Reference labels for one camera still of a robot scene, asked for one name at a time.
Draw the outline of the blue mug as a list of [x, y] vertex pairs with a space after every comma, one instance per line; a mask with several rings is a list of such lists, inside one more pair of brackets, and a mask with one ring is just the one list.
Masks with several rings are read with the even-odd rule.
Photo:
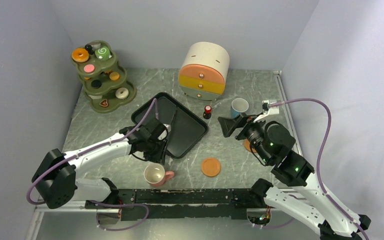
[[249, 109], [249, 103], [243, 98], [235, 98], [231, 102], [230, 117], [236, 118], [242, 113], [246, 113]]

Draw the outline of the orange round coaster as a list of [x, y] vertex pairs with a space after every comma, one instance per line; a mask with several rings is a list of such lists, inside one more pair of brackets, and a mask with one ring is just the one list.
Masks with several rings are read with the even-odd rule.
[[246, 149], [248, 152], [250, 152], [250, 153], [255, 153], [255, 152], [256, 152], [255, 149], [251, 148], [251, 144], [250, 144], [250, 142], [249, 142], [247, 139], [245, 139], [245, 140], [243, 141], [243, 145], [244, 145], [245, 149]]
[[201, 171], [207, 177], [215, 177], [221, 172], [221, 163], [214, 157], [205, 158], [201, 162]]

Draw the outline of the metal food tongs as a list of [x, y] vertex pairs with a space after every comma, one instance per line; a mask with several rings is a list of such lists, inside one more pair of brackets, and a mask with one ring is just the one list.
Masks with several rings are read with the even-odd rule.
[[[173, 125], [174, 125], [174, 122], [175, 122], [175, 119], [176, 119], [176, 116], [177, 116], [177, 112], [178, 112], [178, 109], [176, 108], [174, 113], [173, 113], [173, 116], [172, 116], [172, 119], [171, 119], [171, 122], [169, 125], [171, 125], [171, 131], [172, 131], [172, 128], [173, 128]], [[166, 137], [165, 139], [168, 140], [170, 138], [170, 132], [167, 132], [166, 131]]]

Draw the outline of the pink mug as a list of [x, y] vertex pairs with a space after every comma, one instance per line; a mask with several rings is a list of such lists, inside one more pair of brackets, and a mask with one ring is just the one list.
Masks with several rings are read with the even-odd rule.
[[143, 176], [150, 186], [160, 187], [166, 181], [173, 178], [175, 173], [166, 170], [165, 167], [159, 163], [151, 163], [144, 169]]

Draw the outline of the white glazed donut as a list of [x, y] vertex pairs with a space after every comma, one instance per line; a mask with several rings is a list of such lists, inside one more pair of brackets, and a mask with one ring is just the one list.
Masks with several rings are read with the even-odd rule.
[[120, 100], [126, 99], [130, 95], [130, 91], [125, 87], [120, 87], [115, 91], [115, 97]]

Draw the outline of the brown heart cookie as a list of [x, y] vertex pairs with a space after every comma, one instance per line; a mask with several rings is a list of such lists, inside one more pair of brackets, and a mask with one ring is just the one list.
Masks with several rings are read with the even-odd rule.
[[109, 107], [109, 101], [108, 99], [103, 99], [99, 105], [102, 107], [102, 108], [108, 108]]

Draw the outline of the tan round biscuit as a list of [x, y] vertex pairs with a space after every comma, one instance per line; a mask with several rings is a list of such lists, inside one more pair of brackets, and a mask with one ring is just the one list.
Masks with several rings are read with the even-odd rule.
[[111, 73], [109, 74], [109, 79], [110, 79], [111, 81], [117, 81], [117, 80], [120, 79], [120, 77], [121, 77], [121, 75], [120, 75], [118, 72], [116, 72], [116, 71], [113, 71], [113, 72], [111, 72]]

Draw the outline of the black round cookie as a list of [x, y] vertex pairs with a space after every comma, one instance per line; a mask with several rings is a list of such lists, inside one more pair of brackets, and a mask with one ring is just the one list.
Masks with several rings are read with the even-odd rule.
[[90, 83], [91, 87], [93, 89], [99, 89], [101, 86], [102, 86], [102, 82], [98, 79], [95, 79], [93, 80], [91, 83]]

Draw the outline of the pink round cookie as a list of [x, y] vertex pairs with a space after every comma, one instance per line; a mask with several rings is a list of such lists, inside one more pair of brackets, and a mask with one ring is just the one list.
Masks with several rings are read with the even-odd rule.
[[83, 71], [85, 73], [93, 73], [95, 71], [96, 67], [93, 64], [87, 64], [83, 67]]

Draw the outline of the green swirl roll cake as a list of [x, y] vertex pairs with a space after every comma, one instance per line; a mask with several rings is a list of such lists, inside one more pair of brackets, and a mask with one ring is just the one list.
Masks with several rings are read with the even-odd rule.
[[112, 58], [110, 49], [107, 46], [103, 46], [94, 51], [95, 56], [100, 61], [107, 61]]

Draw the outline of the orange glazed donut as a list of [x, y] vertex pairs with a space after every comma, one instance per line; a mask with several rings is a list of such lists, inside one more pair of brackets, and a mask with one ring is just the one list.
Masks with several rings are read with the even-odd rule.
[[76, 48], [71, 53], [71, 58], [73, 61], [77, 63], [84, 63], [89, 60], [90, 54], [89, 52], [82, 47]]

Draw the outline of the brown chocolate round cookie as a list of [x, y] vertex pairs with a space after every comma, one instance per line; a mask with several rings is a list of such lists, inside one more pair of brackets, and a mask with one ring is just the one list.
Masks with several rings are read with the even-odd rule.
[[91, 46], [99, 46], [101, 43], [99, 41], [92, 41], [89, 43]]

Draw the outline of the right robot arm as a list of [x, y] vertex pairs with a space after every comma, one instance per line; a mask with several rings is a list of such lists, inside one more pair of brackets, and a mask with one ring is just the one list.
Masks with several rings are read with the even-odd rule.
[[265, 179], [250, 188], [255, 207], [274, 207], [305, 224], [322, 240], [359, 240], [371, 224], [364, 214], [346, 207], [320, 183], [314, 167], [293, 151], [296, 139], [277, 121], [267, 122], [264, 115], [241, 114], [235, 118], [218, 117], [222, 134], [228, 138], [236, 129], [236, 140], [248, 140], [264, 166], [271, 167], [277, 180], [301, 194], [308, 203], [295, 199]]

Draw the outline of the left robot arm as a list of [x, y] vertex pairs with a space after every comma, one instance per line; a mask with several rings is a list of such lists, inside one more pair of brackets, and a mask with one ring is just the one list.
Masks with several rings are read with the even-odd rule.
[[165, 160], [170, 124], [155, 117], [144, 125], [128, 126], [111, 137], [90, 146], [62, 153], [49, 151], [32, 177], [32, 183], [49, 209], [70, 201], [101, 203], [112, 208], [120, 203], [119, 190], [106, 177], [86, 179], [83, 174], [116, 158], [141, 152], [141, 161]]

